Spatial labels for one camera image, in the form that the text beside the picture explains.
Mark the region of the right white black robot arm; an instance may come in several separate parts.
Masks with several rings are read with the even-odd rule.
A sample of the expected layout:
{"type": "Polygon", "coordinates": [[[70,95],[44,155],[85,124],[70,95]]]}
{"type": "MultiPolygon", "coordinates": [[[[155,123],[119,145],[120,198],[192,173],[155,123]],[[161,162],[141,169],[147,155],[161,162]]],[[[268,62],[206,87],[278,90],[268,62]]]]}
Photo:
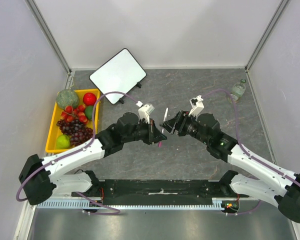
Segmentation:
{"type": "Polygon", "coordinates": [[[300,224],[300,173],[278,166],[239,144],[238,140],[222,132],[212,114],[198,117],[187,111],[160,124],[168,133],[189,135],[206,145],[216,159],[243,169],[254,176],[230,172],[223,176],[219,191],[225,197],[234,193],[247,195],[276,207],[289,220],[300,224]]]}

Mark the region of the white whiteboard black frame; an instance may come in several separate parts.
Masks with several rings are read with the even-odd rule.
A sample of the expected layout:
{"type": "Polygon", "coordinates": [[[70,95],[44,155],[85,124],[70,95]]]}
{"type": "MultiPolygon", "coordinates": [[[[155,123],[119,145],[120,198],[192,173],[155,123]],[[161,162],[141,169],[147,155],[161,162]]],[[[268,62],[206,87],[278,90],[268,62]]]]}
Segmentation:
{"type": "Polygon", "coordinates": [[[111,104],[116,104],[123,97],[118,92],[127,94],[134,87],[141,87],[146,71],[131,52],[124,48],[90,76],[90,81],[106,96],[111,104]]]}

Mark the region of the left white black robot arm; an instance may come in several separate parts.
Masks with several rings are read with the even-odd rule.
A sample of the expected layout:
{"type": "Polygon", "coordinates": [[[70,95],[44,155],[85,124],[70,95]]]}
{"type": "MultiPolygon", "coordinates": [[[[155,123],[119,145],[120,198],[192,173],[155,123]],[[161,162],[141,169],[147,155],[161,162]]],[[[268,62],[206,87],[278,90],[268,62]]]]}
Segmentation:
{"type": "Polygon", "coordinates": [[[24,191],[25,200],[32,206],[41,204],[60,192],[62,186],[69,192],[81,192],[94,197],[100,191],[100,185],[94,177],[85,173],[81,183],[74,177],[69,177],[70,182],[64,183],[66,173],[117,153],[126,143],[142,141],[152,145],[166,139],[153,119],[146,121],[127,112],[116,123],[74,148],[44,158],[37,154],[29,156],[18,177],[21,183],[19,190],[24,191]]]}

